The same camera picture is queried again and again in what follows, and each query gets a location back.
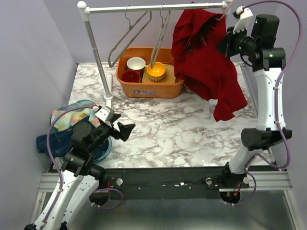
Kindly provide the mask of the pink wire hanger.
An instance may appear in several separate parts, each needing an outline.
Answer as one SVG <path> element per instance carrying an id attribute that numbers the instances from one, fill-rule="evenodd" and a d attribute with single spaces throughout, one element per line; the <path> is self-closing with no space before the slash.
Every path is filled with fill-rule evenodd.
<path id="1" fill-rule="evenodd" d="M 217 21 L 220 21 L 223 18 L 226 18 L 227 15 L 230 13 L 231 7 L 233 5 L 233 0 L 223 0 L 222 1 L 222 13 L 216 14 L 213 18 Z"/>

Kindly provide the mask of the red skirt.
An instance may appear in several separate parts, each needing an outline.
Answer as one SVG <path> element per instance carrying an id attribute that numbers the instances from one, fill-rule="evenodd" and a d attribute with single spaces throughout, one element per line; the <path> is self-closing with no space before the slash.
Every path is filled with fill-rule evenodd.
<path id="1" fill-rule="evenodd" d="M 173 32 L 175 76 L 204 100 L 215 99 L 213 116 L 227 121 L 247 106 L 237 71 L 217 45 L 226 36 L 225 17 L 204 9 L 184 10 Z"/>

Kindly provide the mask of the blue denim skirt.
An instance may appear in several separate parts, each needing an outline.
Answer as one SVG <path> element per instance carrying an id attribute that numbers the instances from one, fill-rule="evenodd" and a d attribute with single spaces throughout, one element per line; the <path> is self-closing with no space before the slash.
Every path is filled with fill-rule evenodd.
<path id="1" fill-rule="evenodd" d="M 72 148 L 71 137 L 73 135 L 73 126 L 61 132 L 52 132 L 50 134 L 49 145 L 53 157 L 64 157 Z M 103 161 L 111 151 L 111 138 L 106 140 L 97 149 L 93 151 L 95 160 Z M 36 138 L 36 148 L 39 153 L 49 155 L 47 149 L 47 135 L 41 135 Z"/>

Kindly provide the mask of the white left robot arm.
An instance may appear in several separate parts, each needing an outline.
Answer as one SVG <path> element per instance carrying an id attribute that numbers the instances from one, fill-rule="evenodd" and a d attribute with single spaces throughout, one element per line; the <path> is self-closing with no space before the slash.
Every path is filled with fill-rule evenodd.
<path id="1" fill-rule="evenodd" d="M 73 129 L 72 149 L 65 155 L 63 164 L 57 168 L 59 179 L 53 193 L 38 219 L 25 226 L 26 230 L 67 230 L 82 205 L 95 191 L 112 195 L 123 193 L 109 184 L 106 169 L 94 164 L 92 154 L 109 137 L 126 141 L 135 124 L 113 123 L 120 114 L 108 107 L 99 107 L 95 113 L 100 125 L 92 129 L 87 122 L 79 122 Z"/>

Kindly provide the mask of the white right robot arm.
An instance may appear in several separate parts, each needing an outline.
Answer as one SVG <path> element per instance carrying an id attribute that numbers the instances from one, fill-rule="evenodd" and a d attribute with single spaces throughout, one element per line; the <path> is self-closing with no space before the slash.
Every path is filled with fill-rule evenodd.
<path id="1" fill-rule="evenodd" d="M 237 174 L 246 172 L 259 150 L 268 150 L 292 137 L 283 117 L 285 50 L 274 47 L 280 20 L 274 15 L 257 15 L 252 33 L 247 35 L 252 16 L 248 8 L 235 13 L 237 23 L 227 29 L 226 37 L 216 47 L 226 57 L 248 56 L 258 88 L 257 125 L 241 132 L 243 146 L 228 163 L 230 171 L 221 175 L 221 183 L 227 188 L 237 184 Z"/>

